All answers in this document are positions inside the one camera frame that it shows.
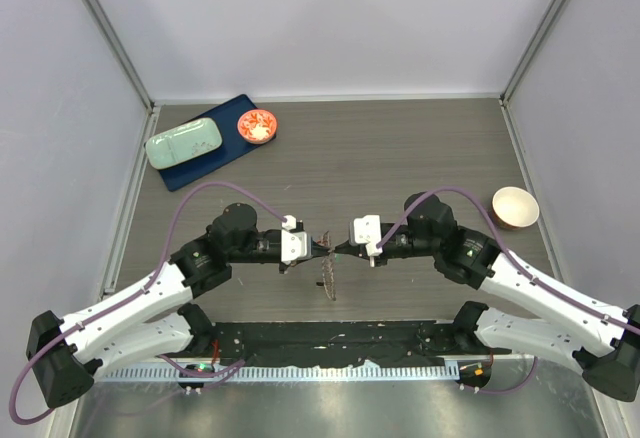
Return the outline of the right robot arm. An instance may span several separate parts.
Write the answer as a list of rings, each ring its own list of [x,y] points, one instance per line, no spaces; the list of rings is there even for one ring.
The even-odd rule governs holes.
[[[580,375],[593,389],[623,402],[639,390],[639,308],[623,309],[585,295],[514,254],[497,230],[484,234],[457,223],[435,192],[416,193],[394,224],[377,215],[352,221],[336,253],[369,261],[430,257],[446,279],[501,297],[534,314],[522,319],[482,303],[465,304],[451,338],[465,353],[481,346],[531,354]]]

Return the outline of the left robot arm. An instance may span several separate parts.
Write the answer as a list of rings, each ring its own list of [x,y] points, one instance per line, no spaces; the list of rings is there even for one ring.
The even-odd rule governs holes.
[[[99,378],[151,356],[186,351],[205,355],[213,327],[194,299],[229,281],[235,263],[273,263],[281,272],[329,253],[288,215],[261,232],[257,213],[235,203],[158,269],[117,294],[63,317],[36,316],[26,357],[48,408],[71,403]]]

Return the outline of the metal disc keyring holder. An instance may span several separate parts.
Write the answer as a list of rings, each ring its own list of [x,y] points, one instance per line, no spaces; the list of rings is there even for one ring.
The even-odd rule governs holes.
[[[321,271],[322,281],[321,285],[324,288],[325,294],[330,301],[336,300],[336,285],[335,285],[335,253],[332,245],[331,236],[329,231],[325,231],[320,239],[324,239],[328,245],[331,246],[332,253],[329,257],[322,259]]]

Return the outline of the dark blue tray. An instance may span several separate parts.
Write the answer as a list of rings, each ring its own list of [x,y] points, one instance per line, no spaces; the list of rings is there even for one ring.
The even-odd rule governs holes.
[[[257,150],[259,146],[246,141],[237,129],[239,118],[256,109],[246,94],[240,94],[185,122],[187,125],[209,119],[216,125],[216,131],[197,132],[199,140],[190,139],[189,160],[159,171],[166,188],[177,191]]]

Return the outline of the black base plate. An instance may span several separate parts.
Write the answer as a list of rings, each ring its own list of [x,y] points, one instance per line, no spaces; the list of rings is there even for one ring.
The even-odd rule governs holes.
[[[451,322],[227,322],[201,354],[223,365],[243,359],[247,366],[344,368],[366,361],[383,368],[435,366],[446,356],[507,355],[490,349]]]

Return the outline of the orange patterned small bowl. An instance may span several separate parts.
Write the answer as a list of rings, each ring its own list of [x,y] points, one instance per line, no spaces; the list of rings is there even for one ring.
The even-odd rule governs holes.
[[[271,141],[277,133],[278,120],[264,109],[245,112],[237,121],[237,131],[248,143],[262,145]]]

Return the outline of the pale green oblong dish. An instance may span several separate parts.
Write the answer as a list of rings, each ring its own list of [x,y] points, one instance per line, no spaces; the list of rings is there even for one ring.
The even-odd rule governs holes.
[[[217,150],[223,138],[209,117],[189,121],[150,137],[145,143],[149,164],[163,170]]]

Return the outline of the red cream bowl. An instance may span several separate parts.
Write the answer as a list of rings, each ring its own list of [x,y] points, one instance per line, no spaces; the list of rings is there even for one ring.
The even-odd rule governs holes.
[[[490,213],[501,228],[519,230],[534,225],[540,217],[535,197],[522,188],[507,186],[492,196]]]

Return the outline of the left aluminium frame post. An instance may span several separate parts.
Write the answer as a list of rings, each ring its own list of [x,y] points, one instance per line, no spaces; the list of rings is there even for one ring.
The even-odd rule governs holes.
[[[154,108],[154,101],[143,84],[100,0],[82,1],[143,107],[147,112],[151,112]]]

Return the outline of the right aluminium frame post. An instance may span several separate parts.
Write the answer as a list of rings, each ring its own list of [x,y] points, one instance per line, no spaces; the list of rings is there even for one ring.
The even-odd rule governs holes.
[[[503,107],[506,107],[515,95],[518,86],[524,79],[539,51],[544,46],[569,1],[570,0],[550,0],[540,22],[514,68],[504,91],[500,95],[500,103]]]

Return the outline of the aluminium frame post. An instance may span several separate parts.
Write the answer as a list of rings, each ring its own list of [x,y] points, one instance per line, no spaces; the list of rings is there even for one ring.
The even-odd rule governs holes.
[[[550,0],[540,22],[514,68],[504,91],[500,95],[500,103],[503,107],[506,107],[515,95],[518,86],[524,79],[539,51],[544,46],[569,1],[570,0]]]
[[[154,108],[154,101],[143,84],[100,0],[82,1],[143,107],[147,112],[151,112]]]

